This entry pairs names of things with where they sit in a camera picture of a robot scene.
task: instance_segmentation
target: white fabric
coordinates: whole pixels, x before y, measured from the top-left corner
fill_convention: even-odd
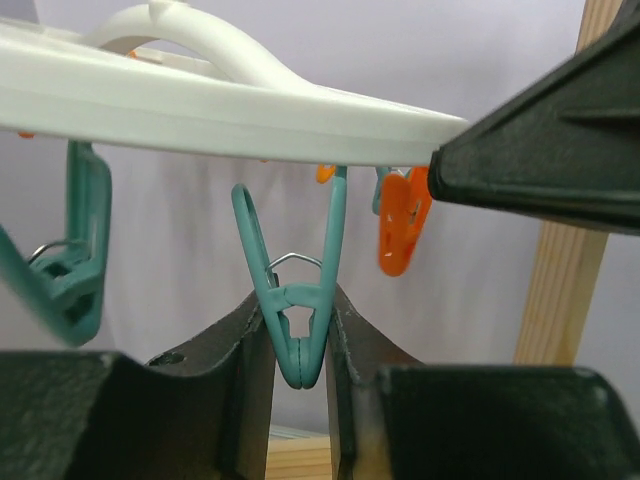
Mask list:
[[[133,1],[41,0],[42,23],[86,32]],[[244,29],[312,82],[477,120],[572,54],[582,0],[193,1]],[[113,169],[106,315],[140,360],[197,334],[252,289],[230,192],[246,183],[272,256],[320,256],[329,185],[314,167],[98,147]],[[349,171],[339,281],[356,308],[430,362],[508,362],[539,223],[436,203],[407,274],[376,264],[373,169]],[[299,262],[282,281],[317,279]],[[294,312],[293,333],[308,313]],[[324,379],[308,392],[280,377],[274,423],[324,430]]]

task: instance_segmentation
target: black pointed object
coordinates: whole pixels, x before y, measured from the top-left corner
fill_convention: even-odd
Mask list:
[[[629,10],[435,152],[433,197],[639,235],[640,13]]]

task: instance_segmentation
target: orange clip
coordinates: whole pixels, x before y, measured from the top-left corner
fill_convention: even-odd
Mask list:
[[[415,167],[407,178],[391,173],[382,182],[378,264],[390,277],[407,270],[422,234],[432,202],[428,171],[428,167]]]
[[[318,169],[316,170],[316,182],[318,183],[327,183],[333,174],[336,173],[336,166],[331,165],[326,167],[324,165],[318,165]]]

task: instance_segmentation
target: vertical wooden post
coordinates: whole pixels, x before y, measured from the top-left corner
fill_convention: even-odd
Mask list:
[[[586,0],[577,50],[611,25],[622,0]],[[544,222],[516,346],[516,364],[572,365],[608,234]]]

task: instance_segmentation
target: curved white plastic arm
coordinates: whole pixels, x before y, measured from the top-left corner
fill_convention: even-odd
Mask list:
[[[314,85],[248,35],[184,3],[153,15],[151,7],[123,10],[84,37],[0,22],[0,126],[178,152],[371,166],[424,165],[466,127],[457,117]],[[227,81],[74,44],[125,54],[155,39],[200,54]],[[198,71],[193,62],[173,66]]]

